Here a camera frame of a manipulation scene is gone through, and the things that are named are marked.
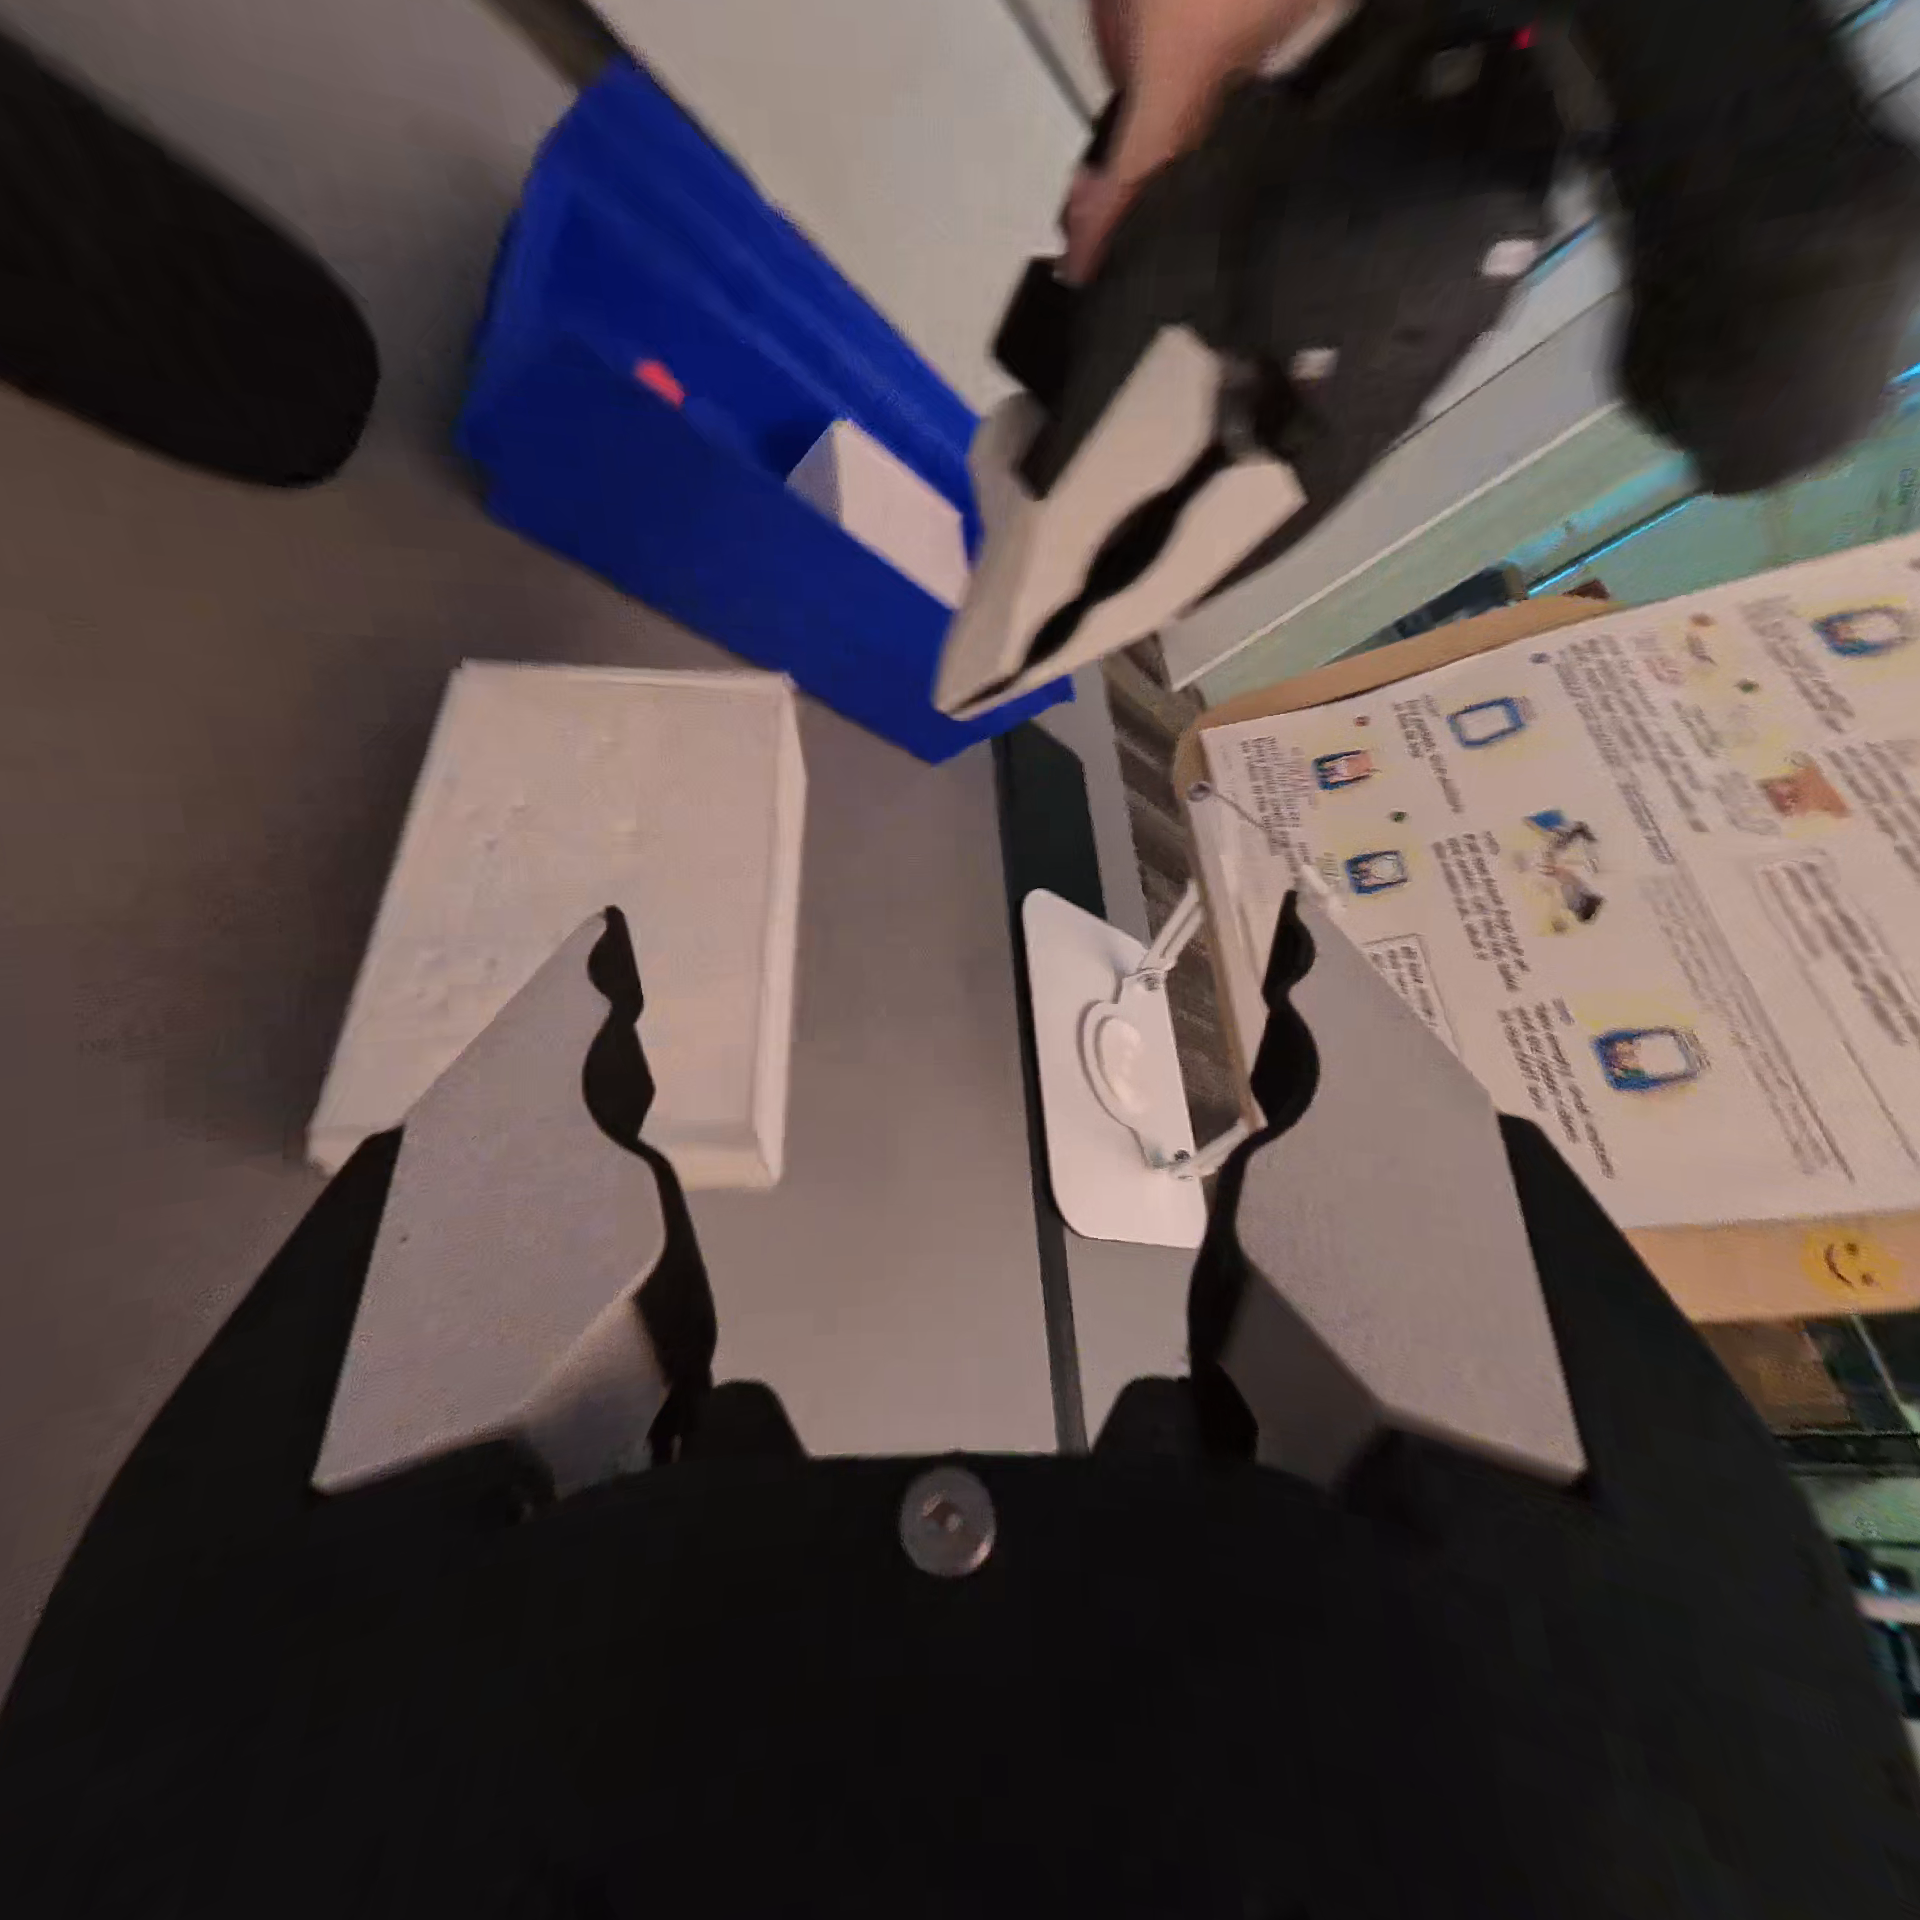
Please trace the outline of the black mesh office chair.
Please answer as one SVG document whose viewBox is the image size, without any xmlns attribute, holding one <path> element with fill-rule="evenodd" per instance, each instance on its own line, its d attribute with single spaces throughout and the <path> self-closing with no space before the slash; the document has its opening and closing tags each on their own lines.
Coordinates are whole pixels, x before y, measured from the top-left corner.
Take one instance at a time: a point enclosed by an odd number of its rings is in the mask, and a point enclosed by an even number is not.
<svg viewBox="0 0 1920 1920">
<path fill-rule="evenodd" d="M 308 490 L 361 444 L 380 358 L 316 253 L 3 37 L 1 381 L 182 469 Z"/>
</svg>

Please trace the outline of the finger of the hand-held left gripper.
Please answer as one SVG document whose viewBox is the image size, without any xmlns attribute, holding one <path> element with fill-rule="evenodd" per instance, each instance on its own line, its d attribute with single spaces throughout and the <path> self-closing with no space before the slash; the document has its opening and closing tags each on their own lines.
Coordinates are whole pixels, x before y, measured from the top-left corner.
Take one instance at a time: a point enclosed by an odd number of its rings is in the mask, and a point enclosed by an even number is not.
<svg viewBox="0 0 1920 1920">
<path fill-rule="evenodd" d="M 1189 608 L 1304 505 L 1273 458 L 1203 455 L 1105 520 L 1117 495 L 1025 496 L 1007 463 L 974 475 L 980 548 L 942 644 L 942 712 L 974 719 L 1099 661 Z"/>
<path fill-rule="evenodd" d="M 1034 492 L 1019 476 L 1019 458 L 1040 434 L 1043 416 L 1034 403 L 1014 396 L 974 436 L 970 455 L 971 488 L 975 488 L 980 463 L 986 457 L 996 457 L 1014 471 L 1021 492 L 1038 502 L 1074 500 L 1088 492 L 1095 481 L 1109 484 L 1115 490 L 1115 505 L 1105 513 L 1105 520 L 1115 520 L 1124 511 L 1164 495 L 1203 457 L 1221 458 L 1217 444 L 1221 372 L 1220 358 L 1189 329 L 1174 326 L 1158 333 L 1115 390 L 1101 419 L 1046 492 Z M 1103 661 L 1152 632 L 1091 662 Z M 931 680 L 931 701 L 935 707 L 943 704 L 943 651 L 940 651 Z"/>
</svg>

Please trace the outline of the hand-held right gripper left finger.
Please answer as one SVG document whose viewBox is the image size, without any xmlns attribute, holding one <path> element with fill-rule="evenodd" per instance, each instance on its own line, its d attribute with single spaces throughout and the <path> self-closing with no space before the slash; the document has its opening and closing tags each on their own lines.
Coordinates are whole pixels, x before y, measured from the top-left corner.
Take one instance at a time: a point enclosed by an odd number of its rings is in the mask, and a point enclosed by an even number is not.
<svg viewBox="0 0 1920 1920">
<path fill-rule="evenodd" d="M 568 1497 L 645 1470 L 704 1395 L 707 1264 L 624 914 L 590 914 L 413 1102 L 313 1464 L 341 1495 L 479 1445 Z"/>
</svg>

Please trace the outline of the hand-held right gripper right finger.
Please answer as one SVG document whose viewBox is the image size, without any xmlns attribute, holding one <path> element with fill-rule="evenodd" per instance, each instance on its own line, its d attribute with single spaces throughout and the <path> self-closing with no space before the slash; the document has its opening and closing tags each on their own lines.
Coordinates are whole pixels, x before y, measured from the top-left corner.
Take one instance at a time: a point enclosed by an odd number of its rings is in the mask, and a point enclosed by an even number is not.
<svg viewBox="0 0 1920 1920">
<path fill-rule="evenodd" d="M 1547 1487 L 1588 1459 L 1500 1116 L 1321 901 L 1259 990 L 1253 1130 L 1187 1293 L 1211 1442 L 1331 1489 L 1399 1438 Z"/>
</svg>

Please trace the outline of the person's left hand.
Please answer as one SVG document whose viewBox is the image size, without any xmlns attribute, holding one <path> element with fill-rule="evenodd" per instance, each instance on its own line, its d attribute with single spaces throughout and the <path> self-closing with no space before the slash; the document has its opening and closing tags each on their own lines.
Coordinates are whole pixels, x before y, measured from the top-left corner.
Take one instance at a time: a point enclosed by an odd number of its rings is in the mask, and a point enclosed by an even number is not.
<svg viewBox="0 0 1920 1920">
<path fill-rule="evenodd" d="M 1234 84 L 1273 72 L 1326 40 L 1339 3 L 1090 3 L 1091 47 L 1109 116 L 1062 207 L 1055 276 L 1091 280 L 1120 218 L 1164 166 L 1211 128 Z"/>
</svg>

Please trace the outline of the yellow smiley sticker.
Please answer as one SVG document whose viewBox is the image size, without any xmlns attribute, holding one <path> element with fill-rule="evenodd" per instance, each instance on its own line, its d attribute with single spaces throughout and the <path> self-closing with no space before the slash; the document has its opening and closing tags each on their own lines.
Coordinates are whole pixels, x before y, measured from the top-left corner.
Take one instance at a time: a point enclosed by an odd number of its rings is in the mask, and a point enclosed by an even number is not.
<svg viewBox="0 0 1920 1920">
<path fill-rule="evenodd" d="M 1902 1264 L 1887 1244 L 1856 1220 L 1822 1220 L 1799 1242 L 1799 1268 L 1807 1284 L 1848 1303 L 1856 1314 L 1900 1309 Z"/>
</svg>

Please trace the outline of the black fuzzy object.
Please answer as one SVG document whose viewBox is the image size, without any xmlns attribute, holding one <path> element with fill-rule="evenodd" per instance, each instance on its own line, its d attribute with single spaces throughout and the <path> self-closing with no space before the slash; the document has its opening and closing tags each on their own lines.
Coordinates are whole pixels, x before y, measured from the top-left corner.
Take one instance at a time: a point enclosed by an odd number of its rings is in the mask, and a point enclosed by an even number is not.
<svg viewBox="0 0 1920 1920">
<path fill-rule="evenodd" d="M 1569 7 L 1626 222 L 1627 409 L 1705 492 L 1879 420 L 1917 300 L 1917 160 L 1810 3 Z"/>
</svg>

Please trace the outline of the blue plastic bin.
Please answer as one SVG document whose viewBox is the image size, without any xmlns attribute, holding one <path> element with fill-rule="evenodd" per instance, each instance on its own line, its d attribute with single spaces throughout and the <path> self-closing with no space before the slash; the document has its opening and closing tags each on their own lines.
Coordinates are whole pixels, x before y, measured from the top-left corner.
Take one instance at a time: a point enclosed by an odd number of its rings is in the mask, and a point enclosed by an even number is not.
<svg viewBox="0 0 1920 1920">
<path fill-rule="evenodd" d="M 948 612 L 788 482 L 862 428 L 977 533 L 977 419 L 707 133 L 612 60 L 501 231 L 453 443 L 488 514 L 940 764 L 1074 701 L 934 704 Z"/>
</svg>

